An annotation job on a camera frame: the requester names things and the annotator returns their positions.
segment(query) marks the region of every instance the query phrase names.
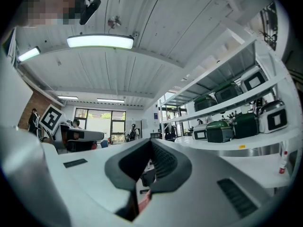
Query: black and white case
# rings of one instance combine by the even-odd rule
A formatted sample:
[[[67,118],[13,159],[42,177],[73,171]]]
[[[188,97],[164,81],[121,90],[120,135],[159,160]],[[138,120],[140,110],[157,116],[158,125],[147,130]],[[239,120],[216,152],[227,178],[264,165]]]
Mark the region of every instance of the black and white case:
[[[258,66],[250,69],[241,76],[240,88],[243,92],[248,92],[267,81],[267,77]]]
[[[194,127],[194,131],[192,134],[194,140],[207,140],[206,126],[207,124],[199,124]]]
[[[271,133],[287,126],[286,108],[281,100],[265,104],[259,110],[259,131]]]

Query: shelf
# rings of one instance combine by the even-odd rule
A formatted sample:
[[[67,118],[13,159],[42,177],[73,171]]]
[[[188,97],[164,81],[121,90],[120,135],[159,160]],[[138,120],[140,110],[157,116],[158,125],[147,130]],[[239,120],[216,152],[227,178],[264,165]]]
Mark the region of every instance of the shelf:
[[[259,157],[222,157],[264,188],[284,187],[290,181],[288,170],[279,173],[281,157],[272,154]]]
[[[232,139],[225,143],[211,143],[206,140],[194,140],[191,136],[176,138],[175,143],[196,149],[205,150],[243,150],[269,146],[289,140],[301,134],[299,129],[290,126],[270,134],[259,133],[243,139]]]
[[[190,82],[162,105],[182,106],[197,97],[211,93],[215,87],[228,81],[236,80],[256,65],[255,38],[240,45],[210,70]]]
[[[198,119],[201,117],[206,117],[209,115],[215,115],[219,113],[223,113],[225,111],[231,110],[233,108],[242,106],[246,103],[252,102],[262,96],[265,96],[266,94],[269,93],[269,90],[275,86],[279,81],[283,80],[285,78],[285,75],[280,74],[272,79],[266,81],[265,83],[261,84],[258,87],[255,87],[254,89],[243,93],[237,97],[234,97],[228,101],[225,101],[223,103],[217,104],[215,106],[206,108],[204,110],[185,115],[179,118],[173,118],[167,121],[163,121],[162,123],[169,123],[169,122],[184,122],[184,121],[189,121],[193,119]]]

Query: brick wall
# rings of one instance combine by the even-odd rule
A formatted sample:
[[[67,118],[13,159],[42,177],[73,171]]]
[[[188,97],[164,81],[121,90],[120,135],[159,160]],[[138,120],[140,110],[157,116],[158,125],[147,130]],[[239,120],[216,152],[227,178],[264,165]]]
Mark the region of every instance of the brick wall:
[[[58,104],[54,103],[52,100],[48,99],[47,97],[45,97],[44,95],[42,95],[41,93],[39,93],[38,91],[36,91],[35,89],[33,89],[31,87],[31,89],[33,90],[33,94],[27,104],[27,106],[25,107],[21,119],[19,121],[18,127],[24,130],[27,130],[27,122],[28,119],[32,113],[32,109],[35,108],[38,112],[38,114],[40,116],[42,116],[45,112],[45,110],[48,108],[49,104],[52,104],[53,106],[55,106],[58,109],[61,109],[61,106],[59,106]]]

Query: ceiling light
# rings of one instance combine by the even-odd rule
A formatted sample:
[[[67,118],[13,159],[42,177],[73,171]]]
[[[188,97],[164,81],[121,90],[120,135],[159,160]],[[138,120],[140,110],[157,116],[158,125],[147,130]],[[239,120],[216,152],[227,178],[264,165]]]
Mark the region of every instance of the ceiling light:
[[[78,35],[67,38],[70,48],[82,46],[107,46],[132,49],[134,38],[123,35]]]
[[[61,99],[76,99],[79,100],[77,96],[58,96]]]
[[[32,50],[30,50],[30,51],[28,51],[28,52],[20,55],[18,57],[18,59],[19,59],[19,61],[22,62],[22,61],[26,61],[27,59],[32,58],[32,57],[34,57],[34,56],[36,56],[38,54],[40,54],[40,50],[39,50],[38,47],[35,47],[34,49],[32,49]]]
[[[124,103],[124,100],[97,98],[99,102]]]

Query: white wooden ceiling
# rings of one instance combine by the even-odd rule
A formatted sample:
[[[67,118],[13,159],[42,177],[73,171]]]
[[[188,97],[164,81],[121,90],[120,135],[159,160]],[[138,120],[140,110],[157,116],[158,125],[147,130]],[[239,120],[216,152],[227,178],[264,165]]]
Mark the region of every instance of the white wooden ceiling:
[[[76,23],[19,28],[20,54],[35,46],[41,50],[41,55],[20,67],[57,95],[78,93],[80,101],[92,103],[98,94],[108,98],[114,95],[125,97],[125,106],[147,107],[173,86],[186,85],[180,80],[187,74],[190,82],[208,69],[214,63],[211,56],[217,60],[237,46],[231,36],[224,36],[211,53],[189,63],[202,54],[209,41],[226,31],[220,25],[223,17],[249,21],[266,3],[267,0],[101,0],[99,9],[84,26]],[[237,5],[243,9],[235,11]],[[112,16],[119,16],[122,25],[109,30],[107,21]],[[67,49],[69,36],[107,33],[137,33],[134,49]]]

